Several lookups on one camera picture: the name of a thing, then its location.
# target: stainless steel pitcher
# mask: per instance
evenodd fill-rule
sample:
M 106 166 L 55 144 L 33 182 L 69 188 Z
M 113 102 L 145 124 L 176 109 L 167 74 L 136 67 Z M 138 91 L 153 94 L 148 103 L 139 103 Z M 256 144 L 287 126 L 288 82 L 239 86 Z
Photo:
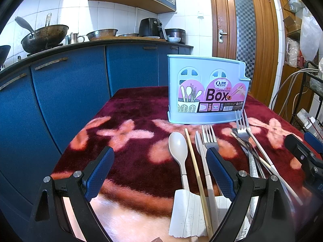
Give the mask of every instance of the stainless steel pitcher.
M 73 44 L 73 43 L 79 43 L 79 38 L 82 37 L 83 41 L 82 43 L 85 41 L 85 38 L 83 35 L 80 35 L 78 33 L 71 33 L 69 35 L 67 35 L 65 37 L 65 44 Z

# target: paper note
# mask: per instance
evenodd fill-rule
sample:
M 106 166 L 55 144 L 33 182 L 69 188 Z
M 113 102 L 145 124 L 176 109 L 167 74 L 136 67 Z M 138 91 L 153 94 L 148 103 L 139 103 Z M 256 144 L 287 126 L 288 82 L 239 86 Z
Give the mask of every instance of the paper note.
M 215 200 L 218 208 L 219 223 L 221 223 L 231 205 L 231 201 L 224 196 L 216 196 Z M 245 238 L 249 228 L 249 221 L 245 218 L 235 241 Z M 184 189 L 176 190 L 169 235 L 176 238 L 207 236 L 199 195 Z

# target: black countertop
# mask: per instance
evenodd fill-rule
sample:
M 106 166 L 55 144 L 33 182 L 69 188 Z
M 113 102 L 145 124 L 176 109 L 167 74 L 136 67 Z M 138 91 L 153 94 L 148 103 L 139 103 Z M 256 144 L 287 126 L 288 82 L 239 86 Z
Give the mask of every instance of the black countertop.
M 121 44 L 121 43 L 154 43 L 154 44 L 167 44 L 167 45 L 173 45 L 173 46 L 180 46 L 180 47 L 186 47 L 186 48 L 193 48 L 193 46 L 185 45 L 185 44 L 175 44 L 170 43 L 164 39 L 154 39 L 154 38 L 145 38 L 145 37 L 114 37 L 107 40 L 97 40 L 97 41 L 91 41 L 91 42 L 84 42 L 84 43 L 75 43 L 70 45 L 64 45 L 55 47 L 53 49 L 49 49 L 46 51 L 42 51 L 36 54 L 33 54 L 31 56 L 28 56 L 25 59 L 22 59 L 6 69 L 0 71 L 0 80 L 8 76 L 9 74 L 19 71 L 21 68 L 25 67 L 26 65 L 29 65 L 37 60 L 43 59 L 45 57 L 62 53 L 70 50 L 75 50 L 79 48 L 85 48 L 90 46 L 103 46 L 103 45 L 109 45 L 109 44 Z

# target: stove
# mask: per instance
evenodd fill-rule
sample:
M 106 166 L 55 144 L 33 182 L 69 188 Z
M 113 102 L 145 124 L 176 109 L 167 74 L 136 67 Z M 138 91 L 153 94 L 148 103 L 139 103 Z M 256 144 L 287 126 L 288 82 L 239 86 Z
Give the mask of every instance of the stove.
M 58 44 L 58 45 L 56 45 L 56 46 L 53 46 L 53 47 L 50 47 L 50 48 L 43 49 L 43 50 L 41 50 L 41 51 L 39 51 L 39 52 L 37 52 L 37 53 L 40 53 L 40 52 L 43 52 L 43 51 L 47 51 L 47 50 L 50 50 L 50 49 L 53 49 L 53 48 L 56 48 L 56 47 L 60 47 L 60 46 L 63 46 L 63 44 L 62 44 L 62 43 L 60 43 L 60 44 Z M 29 54 L 27 54 L 27 57 L 28 57 L 28 56 L 31 56 L 31 55 L 35 55 L 35 54 L 37 54 L 37 53 L 29 53 Z

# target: product label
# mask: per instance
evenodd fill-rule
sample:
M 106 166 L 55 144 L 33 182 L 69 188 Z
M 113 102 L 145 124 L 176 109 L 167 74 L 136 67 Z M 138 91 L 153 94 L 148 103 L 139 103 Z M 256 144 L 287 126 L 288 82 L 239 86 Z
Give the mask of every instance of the product label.
M 206 89 L 196 80 L 184 81 L 178 90 L 178 112 L 212 113 L 241 110 L 247 93 L 243 83 L 232 86 L 226 78 L 217 78 Z

